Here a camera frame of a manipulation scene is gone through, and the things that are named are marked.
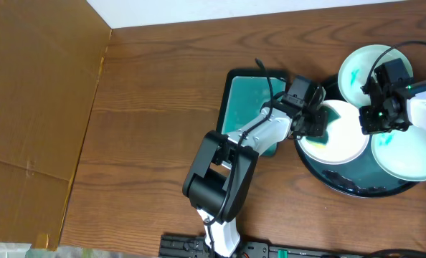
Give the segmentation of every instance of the white wall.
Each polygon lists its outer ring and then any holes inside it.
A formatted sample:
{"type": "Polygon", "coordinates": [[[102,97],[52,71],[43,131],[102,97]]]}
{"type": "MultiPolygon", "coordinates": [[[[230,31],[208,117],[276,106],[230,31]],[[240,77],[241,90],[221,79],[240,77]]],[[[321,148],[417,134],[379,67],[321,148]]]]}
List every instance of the white wall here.
{"type": "Polygon", "coordinates": [[[87,0],[112,28],[399,0],[87,0]]]}

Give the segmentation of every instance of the black wire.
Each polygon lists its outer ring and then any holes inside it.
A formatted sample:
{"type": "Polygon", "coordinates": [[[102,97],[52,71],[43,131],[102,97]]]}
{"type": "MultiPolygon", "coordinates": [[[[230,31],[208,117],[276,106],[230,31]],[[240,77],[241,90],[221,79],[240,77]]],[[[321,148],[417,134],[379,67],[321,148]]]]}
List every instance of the black wire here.
{"type": "Polygon", "coordinates": [[[265,69],[264,64],[262,63],[261,60],[259,60],[258,58],[256,58],[255,62],[258,65],[258,67],[263,70],[263,72],[265,73],[265,76],[266,76],[266,78],[268,80],[269,91],[270,91],[269,113],[261,121],[255,123],[253,126],[251,126],[246,131],[244,131],[242,133],[242,135],[240,136],[240,138],[239,138],[239,140],[237,142],[237,147],[235,149],[235,154],[234,154],[234,160],[232,162],[232,167],[230,169],[229,183],[227,184],[226,195],[224,196],[224,199],[222,200],[221,206],[220,206],[219,211],[216,214],[216,216],[214,216],[212,219],[205,219],[204,220],[204,225],[207,226],[207,233],[208,233],[208,236],[210,238],[210,246],[211,246],[212,253],[214,253],[214,240],[213,240],[213,236],[212,236],[211,226],[222,216],[222,213],[224,212],[224,209],[226,208],[226,203],[229,200],[230,192],[232,190],[232,182],[234,181],[235,171],[237,170],[237,167],[238,167],[238,158],[239,158],[240,149],[242,148],[242,142],[248,136],[248,134],[251,131],[253,131],[254,129],[256,129],[256,127],[262,125],[266,120],[268,120],[270,118],[270,116],[272,115],[272,111],[273,111],[273,104],[272,104],[273,88],[272,88],[272,82],[270,81],[269,73],[265,69]]]}
{"type": "Polygon", "coordinates": [[[385,52],[383,52],[381,55],[379,55],[379,57],[377,57],[376,62],[374,62],[374,64],[372,65],[371,70],[369,71],[368,77],[366,78],[366,83],[365,83],[365,85],[366,85],[367,87],[369,86],[369,83],[370,83],[370,81],[371,81],[371,75],[372,75],[372,72],[374,71],[374,68],[376,67],[377,63],[379,62],[379,60],[380,60],[381,58],[383,58],[383,57],[384,57],[384,56],[385,56],[388,52],[392,51],[393,49],[396,49],[396,48],[398,48],[398,47],[407,46],[407,45],[410,45],[410,44],[421,44],[421,45],[426,46],[426,42],[424,42],[424,41],[420,41],[420,40],[410,40],[410,41],[406,41],[406,42],[401,42],[401,43],[396,44],[396,45],[394,45],[394,46],[390,47],[389,49],[385,50],[385,52]]]}
{"type": "Polygon", "coordinates": [[[419,257],[419,258],[426,258],[426,252],[420,252],[415,250],[408,250],[408,249],[385,249],[377,252],[373,252],[371,254],[368,254],[364,256],[363,258],[377,258],[377,257],[385,257],[389,256],[391,254],[402,254],[406,257],[419,257]]]}

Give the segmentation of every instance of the black cable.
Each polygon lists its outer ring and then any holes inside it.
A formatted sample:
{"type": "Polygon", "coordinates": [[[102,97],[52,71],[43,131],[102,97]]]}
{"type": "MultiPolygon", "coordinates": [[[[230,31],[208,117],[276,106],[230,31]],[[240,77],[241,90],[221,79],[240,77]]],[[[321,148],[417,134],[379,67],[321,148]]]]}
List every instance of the black cable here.
{"type": "Polygon", "coordinates": [[[415,250],[408,250],[408,249],[385,249],[377,252],[373,252],[371,254],[368,254],[364,256],[363,258],[377,258],[377,257],[385,257],[389,256],[391,254],[401,254],[406,257],[419,257],[419,258],[426,258],[426,252],[420,252],[415,250]]]}
{"type": "Polygon", "coordinates": [[[389,49],[385,50],[385,52],[383,52],[381,55],[379,55],[379,57],[377,57],[376,62],[374,62],[374,64],[372,65],[371,70],[369,71],[368,77],[366,78],[366,83],[365,83],[365,85],[366,85],[367,87],[369,86],[369,83],[370,83],[370,81],[371,81],[371,75],[372,75],[372,72],[374,71],[374,68],[376,67],[377,63],[379,62],[379,60],[380,60],[381,58],[383,58],[383,57],[384,57],[384,56],[385,56],[388,52],[392,51],[393,49],[396,49],[396,48],[398,48],[398,47],[407,46],[407,45],[410,45],[410,44],[421,44],[421,45],[426,46],[426,42],[424,42],[424,41],[420,41],[420,40],[410,40],[410,41],[406,41],[406,42],[401,42],[401,43],[396,44],[396,45],[394,45],[394,46],[390,47],[389,49]]]}
{"type": "Polygon", "coordinates": [[[258,67],[263,70],[263,72],[265,73],[265,76],[266,76],[266,78],[268,80],[269,91],[270,91],[269,113],[261,121],[255,123],[253,126],[251,126],[246,131],[244,131],[242,133],[242,135],[240,136],[240,138],[239,138],[239,140],[237,142],[237,148],[235,149],[235,154],[234,154],[234,160],[232,162],[232,167],[230,169],[229,183],[227,184],[226,195],[224,196],[224,199],[222,200],[221,206],[220,206],[219,211],[216,214],[216,216],[214,216],[212,219],[205,219],[204,220],[204,225],[207,226],[207,233],[208,233],[208,236],[210,238],[210,246],[211,246],[211,251],[212,251],[212,253],[210,253],[210,256],[212,256],[212,254],[214,254],[214,240],[213,240],[213,236],[212,236],[211,226],[222,216],[222,213],[224,212],[224,209],[226,208],[226,203],[229,200],[230,192],[232,190],[232,182],[234,181],[235,171],[237,170],[237,167],[238,167],[238,157],[239,157],[239,151],[240,151],[240,149],[242,147],[242,142],[248,136],[248,134],[251,131],[253,131],[254,129],[256,129],[256,127],[262,125],[266,120],[269,120],[270,116],[272,115],[272,111],[273,111],[273,104],[272,104],[273,88],[272,88],[272,82],[270,81],[269,73],[265,69],[264,64],[262,63],[261,60],[259,60],[258,58],[256,58],[255,62],[258,65],[258,67]]]}

